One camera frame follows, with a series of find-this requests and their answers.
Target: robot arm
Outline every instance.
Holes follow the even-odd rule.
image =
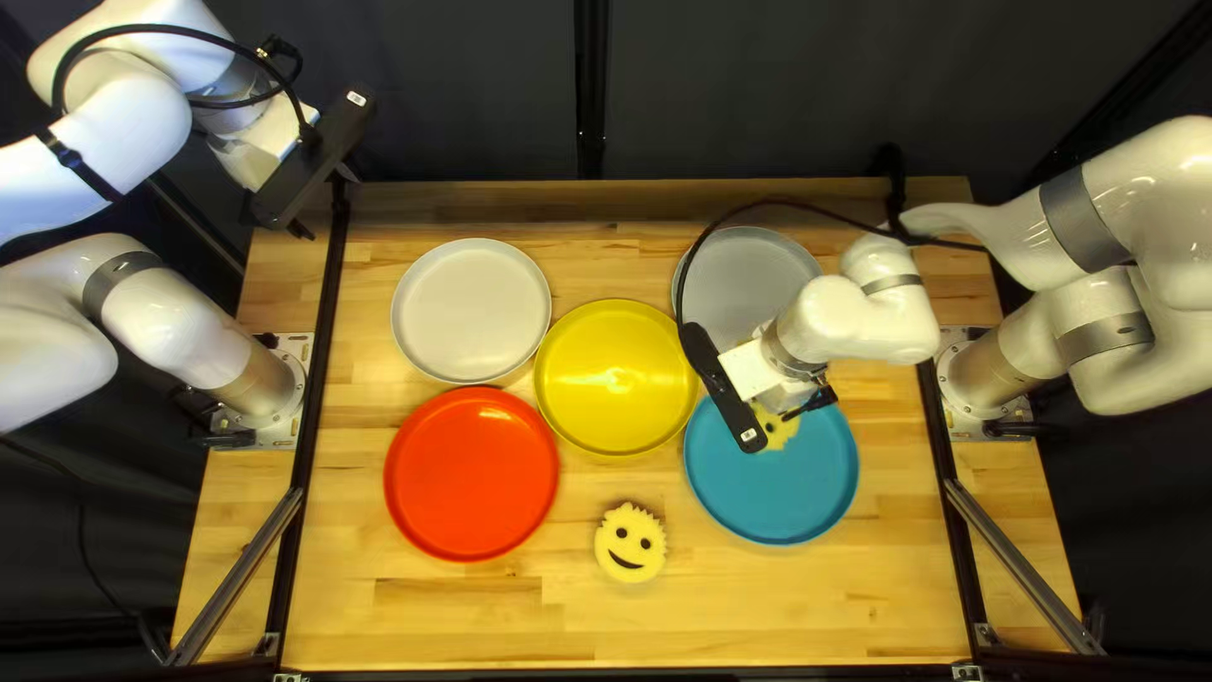
[[[135,239],[97,234],[0,269],[0,434],[114,376],[114,349],[84,313],[242,415],[273,415],[295,399],[291,369],[201,291]]]
[[[1007,402],[1065,372],[1087,409],[1107,415],[1212,388],[1212,360],[1202,353],[1212,339],[1208,188],[1212,119],[1185,116],[1001,206],[931,204],[902,213],[916,235],[974,235],[1037,291],[941,360],[949,406],[999,419]],[[916,275],[903,245],[864,236],[841,269],[844,276],[808,282],[760,343],[720,356],[742,400],[785,411],[811,395],[805,382],[833,359],[910,363],[933,355],[938,333],[925,290],[870,288],[876,277]]]
[[[107,0],[35,51],[28,64],[34,90],[51,103],[56,70],[74,45],[132,23],[230,39],[200,0]],[[187,93],[235,102],[267,91],[252,64],[204,40],[158,33],[101,40],[70,64],[68,113],[0,148],[0,243],[116,201],[181,149],[191,122],[210,131],[208,144],[233,177],[258,189],[302,137],[299,119],[314,121],[318,111],[296,109],[279,92],[194,113]],[[297,409],[297,362],[267,351],[138,241],[101,234],[0,268],[0,432],[113,377],[116,354],[85,315],[148,365],[221,401],[245,426]]]
[[[230,39],[200,0],[107,0],[34,52],[27,68],[34,91],[51,103],[63,55],[97,30],[130,23]],[[70,224],[118,200],[177,154],[194,120],[212,133],[208,144],[228,172],[258,189],[297,142],[287,97],[195,114],[185,94],[222,102],[265,88],[251,64],[193,38],[132,33],[99,41],[68,74],[69,113],[0,148],[0,243]],[[303,109],[316,120],[315,109]]]
[[[863,236],[840,270],[810,280],[753,340],[720,356],[739,400],[784,413],[817,392],[834,359],[914,365],[934,355],[938,322],[904,243]]]

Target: smiley face sponge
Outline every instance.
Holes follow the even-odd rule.
[[[606,512],[598,527],[594,557],[616,580],[652,580],[665,566],[665,529],[647,511],[624,503]]]

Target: white plate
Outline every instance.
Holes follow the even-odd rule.
[[[678,275],[669,296],[678,308]],[[694,253],[682,304],[685,320],[697,321],[721,354],[748,340],[760,323],[783,311],[821,264],[799,242],[764,227],[718,229]]]
[[[450,384],[484,384],[518,369],[550,321],[543,271],[496,239],[458,239],[425,252],[391,298],[396,346],[417,369]]]

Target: wood grain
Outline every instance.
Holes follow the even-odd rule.
[[[550,516],[522,548],[493,562],[429,558],[399,534],[382,502],[382,465],[395,430],[417,406],[448,389],[408,366],[387,323],[396,281],[430,247],[462,236],[518,246],[548,276],[553,317],[602,297],[635,298],[669,313],[675,262],[704,218],[777,194],[877,222],[885,190],[873,179],[362,187],[342,273],[284,665],[824,665],[968,655],[913,368],[833,366],[859,447],[859,491],[836,528],[800,548],[760,548],[718,527],[685,482],[680,439],[627,464],[599,464],[561,443],[560,491]],[[909,194],[914,202],[970,199],[962,178],[914,178]],[[315,211],[309,224],[319,227],[326,222],[321,197]],[[828,218],[785,208],[733,222],[777,227],[817,256],[825,271],[836,271],[837,254],[856,237]],[[922,247],[916,258],[941,322],[1000,319],[984,256]],[[322,243],[258,233],[241,321],[256,329],[311,328],[322,259]],[[530,366],[499,384],[533,403]],[[1034,446],[965,445],[956,448],[956,463],[990,515],[1075,606]],[[224,561],[234,561],[285,491],[288,471],[286,458],[212,455],[178,631],[222,578]],[[610,583],[591,557],[594,526],[622,499],[652,509],[669,531],[665,573],[638,589]],[[1042,619],[979,548],[978,561],[999,632],[1054,648],[1058,642]],[[256,644],[268,603],[264,573],[207,658]]]

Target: blue plate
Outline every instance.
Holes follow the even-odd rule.
[[[686,476],[725,528],[762,545],[796,545],[834,527],[858,491],[858,448],[837,406],[805,413],[782,451],[748,455],[703,399],[686,428]]]

